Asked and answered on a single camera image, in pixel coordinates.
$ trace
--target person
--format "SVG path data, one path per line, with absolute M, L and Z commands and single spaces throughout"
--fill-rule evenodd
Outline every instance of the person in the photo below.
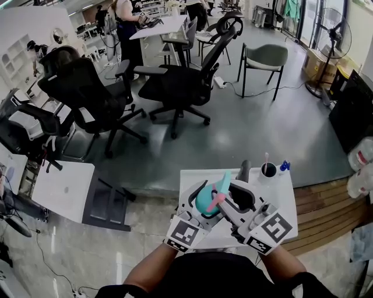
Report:
M 143 65 L 141 46 L 139 39 L 130 40 L 129 38 L 136 33 L 136 24 L 142 21 L 142 17 L 132 14 L 133 7 L 130 0 L 114 0 L 111 7 L 117 21 L 117 35 L 121 43 L 122 61 L 129 60 L 128 79 L 135 80 L 139 75 L 134 74 L 133 69 Z
M 96 12 L 96 21 L 97 21 L 97 31 L 99 34 L 104 35 L 103 28 L 105 28 L 105 17 L 106 17 L 106 10 L 101 10 L 102 5 L 99 5 L 97 7 L 97 12 Z
M 37 76 L 39 71 L 37 70 L 36 62 L 39 62 L 42 57 L 48 53 L 48 46 L 45 44 L 37 45 L 35 41 L 30 40 L 27 43 L 27 50 L 31 53 L 31 60 L 33 61 L 33 72 L 34 77 Z
M 207 23 L 206 11 L 210 7 L 206 4 L 205 0 L 186 0 L 185 6 L 191 21 L 198 17 L 196 30 L 202 31 Z
M 123 297 L 293 297 L 302 284 L 303 298 L 336 297 L 282 246 L 261 255 L 271 283 L 246 257 L 224 252 L 189 253 L 162 243 L 127 276 L 123 285 L 105 286 L 96 298 Z
M 207 10 L 207 15 L 212 16 L 211 11 L 214 9 L 214 0 L 207 0 L 209 4 L 209 9 Z

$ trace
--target fan stand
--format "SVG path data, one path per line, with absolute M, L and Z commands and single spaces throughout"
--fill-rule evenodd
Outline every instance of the fan stand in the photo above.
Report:
M 328 67 L 329 65 L 329 61 L 330 61 L 330 57 L 332 56 L 332 52 L 334 51 L 334 44 L 332 45 L 332 47 L 330 48 L 330 51 L 329 51 L 329 55 L 328 55 L 328 58 L 326 59 L 326 62 L 325 62 L 325 65 L 324 65 L 324 69 L 322 70 L 322 73 L 321 73 L 321 76 L 320 76 L 320 79 L 318 81 L 307 81 L 305 83 L 305 87 L 307 88 L 307 90 L 313 95 L 313 96 L 316 96 L 318 98 L 321 98 L 322 97 L 322 79 L 324 78 L 324 75 L 325 75 L 325 72 L 326 72 L 326 68 Z

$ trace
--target black shirt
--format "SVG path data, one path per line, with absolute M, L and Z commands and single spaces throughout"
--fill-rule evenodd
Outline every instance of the black shirt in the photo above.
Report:
M 274 285 L 249 259 L 228 253 L 191 253 L 172 263 L 151 293 L 133 285 L 105 286 L 96 298 L 143 297 L 293 297 L 303 286 L 303 297 L 335 297 L 312 274 L 301 273 L 282 285 Z
M 99 10 L 96 13 L 96 20 L 98 22 L 98 26 L 105 27 L 105 16 L 107 11 L 106 10 Z

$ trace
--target chair wheel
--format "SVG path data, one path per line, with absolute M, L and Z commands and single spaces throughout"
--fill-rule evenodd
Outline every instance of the chair wheel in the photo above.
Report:
M 112 158 L 112 151 L 105 152 L 107 158 Z

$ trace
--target gray floor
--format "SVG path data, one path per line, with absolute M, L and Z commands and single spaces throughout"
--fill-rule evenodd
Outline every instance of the gray floor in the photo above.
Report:
M 257 29 L 247 22 L 242 36 L 228 46 L 232 65 L 228 65 L 226 55 L 221 56 L 217 75 L 233 82 L 240 93 L 242 80 L 235 81 L 242 43 L 253 48 L 267 43 L 282 44 L 288 48 L 288 61 L 281 86 L 299 87 L 305 79 L 301 71 L 305 51 L 289 39 L 284 42 L 285 39 L 279 32 Z M 200 64 L 197 44 L 192 50 L 192 61 Z M 161 58 L 152 60 L 154 65 L 162 63 Z M 114 73 L 115 70 L 104 70 L 100 76 L 104 80 Z M 246 95 L 274 88 L 277 74 L 267 86 L 269 75 L 266 71 L 248 70 Z M 138 80 L 132 87 L 138 106 L 148 112 L 160 107 L 159 102 L 137 96 L 142 84 L 143 81 Z M 198 107 L 211 117 L 210 126 L 204 126 L 201 119 L 186 112 L 178 124 L 178 138 L 172 140 L 173 112 L 159 114 L 153 124 L 149 118 L 138 117 L 128 125 L 149 138 L 147 145 L 118 133 L 112 145 L 114 157 L 106 159 L 103 150 L 107 134 L 103 134 L 88 162 L 93 162 L 123 186 L 139 190 L 178 191 L 182 169 L 238 168 L 244 159 L 250 159 L 252 166 L 257 167 L 263 162 L 265 152 L 275 164 L 285 159 L 291 161 L 294 187 L 351 174 L 346 155 L 328 120 L 330 110 L 304 86 L 280 90 L 275 102 L 272 102 L 273 93 L 242 99 L 234 94 L 231 86 L 219 89 L 215 85 L 211 100 Z
M 41 230 L 38 243 L 46 263 L 57 274 L 65 275 L 75 289 L 81 286 L 99 289 L 123 283 L 131 269 L 162 243 L 176 204 L 175 200 L 139 197 L 129 206 L 126 217 L 133 227 L 131 232 L 83 225 L 56 214 L 51 214 L 47 224 L 27 215 L 22 217 L 30 229 Z M 26 238 L 1 221 L 1 238 L 9 246 L 15 275 L 32 298 L 72 297 L 66 279 L 54 275 L 43 263 L 35 233 Z M 349 262 L 350 243 L 351 232 L 298 256 L 307 271 L 339 298 L 355 297 L 355 286 L 364 269 L 363 262 Z M 249 246 L 238 248 L 237 254 L 252 262 L 258 256 Z M 268 277 L 262 262 L 258 268 Z M 97 293 L 83 290 L 90 298 Z

